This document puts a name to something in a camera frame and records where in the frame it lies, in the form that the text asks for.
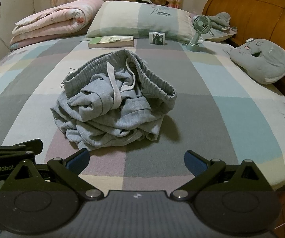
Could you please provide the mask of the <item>grey sweatpants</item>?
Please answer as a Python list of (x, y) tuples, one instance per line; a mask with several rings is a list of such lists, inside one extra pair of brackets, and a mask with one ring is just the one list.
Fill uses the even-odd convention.
[(51, 109), (58, 129), (80, 149), (157, 140), (176, 89), (127, 49), (100, 55), (63, 81)]

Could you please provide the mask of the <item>grey plush cushion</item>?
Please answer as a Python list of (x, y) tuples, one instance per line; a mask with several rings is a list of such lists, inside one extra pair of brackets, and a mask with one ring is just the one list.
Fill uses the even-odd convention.
[(285, 76), (285, 50), (269, 40), (247, 39), (229, 56), (259, 84), (273, 84)]

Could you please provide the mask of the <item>green paperback book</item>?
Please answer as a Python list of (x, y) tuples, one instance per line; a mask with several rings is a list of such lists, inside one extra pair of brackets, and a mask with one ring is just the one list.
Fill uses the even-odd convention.
[(134, 47), (134, 36), (131, 41), (120, 41), (122, 36), (99, 36), (90, 38), (88, 41), (89, 48), (121, 48), (121, 47)]

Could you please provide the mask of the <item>folded pink quilt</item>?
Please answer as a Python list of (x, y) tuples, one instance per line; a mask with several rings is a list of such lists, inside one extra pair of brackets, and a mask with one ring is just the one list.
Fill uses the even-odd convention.
[(27, 16), (15, 23), (10, 51), (38, 42), (86, 34), (102, 0), (77, 0)]

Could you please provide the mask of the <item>white earbuds case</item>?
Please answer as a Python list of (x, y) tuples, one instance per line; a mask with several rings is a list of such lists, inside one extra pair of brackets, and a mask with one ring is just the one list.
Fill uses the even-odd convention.
[(133, 40), (133, 37), (132, 37), (132, 36), (122, 36), (122, 37), (120, 37), (119, 40), (120, 40), (120, 41), (123, 41), (123, 42), (125, 42), (125, 41), (131, 41), (131, 40)]

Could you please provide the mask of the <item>green white tissue pack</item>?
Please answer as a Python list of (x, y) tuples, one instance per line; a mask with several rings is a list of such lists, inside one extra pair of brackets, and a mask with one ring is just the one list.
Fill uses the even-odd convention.
[(166, 34), (162, 32), (149, 32), (148, 40), (153, 45), (164, 45)]

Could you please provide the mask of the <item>green handheld fan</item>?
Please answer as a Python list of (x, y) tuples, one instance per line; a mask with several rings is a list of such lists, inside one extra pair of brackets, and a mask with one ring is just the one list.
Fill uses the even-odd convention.
[(197, 52), (200, 47), (199, 39), (201, 35), (208, 33), (211, 29), (211, 20), (204, 15), (194, 16), (192, 18), (192, 25), (195, 30), (195, 35), (186, 48), (192, 52)]

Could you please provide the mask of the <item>grey plush toy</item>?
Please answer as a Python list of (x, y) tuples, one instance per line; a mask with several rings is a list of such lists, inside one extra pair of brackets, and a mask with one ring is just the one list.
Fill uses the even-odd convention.
[(211, 21), (211, 26), (214, 29), (224, 31), (229, 29), (229, 23), (231, 21), (231, 16), (227, 12), (220, 12), (215, 16), (208, 16)]

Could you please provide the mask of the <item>patchwork pillow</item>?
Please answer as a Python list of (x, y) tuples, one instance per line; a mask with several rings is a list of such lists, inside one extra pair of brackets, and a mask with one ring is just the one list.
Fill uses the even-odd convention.
[(166, 39), (184, 43), (195, 35), (190, 12), (154, 4), (109, 1), (95, 15), (86, 37), (147, 38), (150, 32), (161, 32)]

